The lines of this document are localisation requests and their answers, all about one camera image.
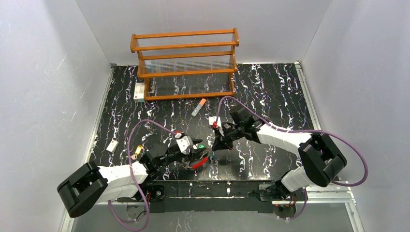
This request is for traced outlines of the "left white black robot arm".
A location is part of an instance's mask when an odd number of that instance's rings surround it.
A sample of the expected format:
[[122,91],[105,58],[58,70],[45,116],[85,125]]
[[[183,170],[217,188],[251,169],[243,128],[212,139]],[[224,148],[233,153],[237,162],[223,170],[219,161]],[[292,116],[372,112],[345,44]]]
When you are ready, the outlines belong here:
[[184,136],[170,145],[153,144],[145,149],[131,165],[104,167],[90,161],[62,181],[57,192],[71,218],[88,212],[95,204],[118,198],[143,197],[149,201],[155,190],[149,182],[157,179],[162,167],[180,162],[194,170],[207,162],[209,149],[201,139]]

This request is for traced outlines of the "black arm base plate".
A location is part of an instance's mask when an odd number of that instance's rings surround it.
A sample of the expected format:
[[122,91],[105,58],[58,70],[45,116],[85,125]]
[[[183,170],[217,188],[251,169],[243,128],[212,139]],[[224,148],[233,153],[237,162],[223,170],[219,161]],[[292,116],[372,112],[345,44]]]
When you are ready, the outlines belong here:
[[276,190],[274,181],[152,181],[142,186],[151,213],[256,211],[293,217],[305,195]]

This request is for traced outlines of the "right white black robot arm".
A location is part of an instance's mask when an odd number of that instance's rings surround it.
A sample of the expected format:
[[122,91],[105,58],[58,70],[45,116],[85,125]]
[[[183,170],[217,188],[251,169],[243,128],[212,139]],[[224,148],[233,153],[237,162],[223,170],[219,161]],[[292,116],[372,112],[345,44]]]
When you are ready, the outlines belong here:
[[213,151],[232,149],[241,138],[259,144],[273,145],[297,155],[301,166],[287,171],[274,184],[274,193],[289,194],[313,185],[326,187],[347,166],[347,160],[329,135],[317,132],[285,132],[272,123],[256,119],[245,108],[230,112],[233,123],[216,116],[209,118],[215,133]]

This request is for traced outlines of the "red white keyring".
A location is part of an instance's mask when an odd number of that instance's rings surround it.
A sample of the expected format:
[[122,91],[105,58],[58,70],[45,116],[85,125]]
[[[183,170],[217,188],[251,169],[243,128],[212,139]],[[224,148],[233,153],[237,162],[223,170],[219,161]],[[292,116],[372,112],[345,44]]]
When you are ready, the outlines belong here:
[[188,164],[188,168],[195,170],[201,166],[203,166],[208,161],[208,157],[204,157],[201,159],[194,160]]

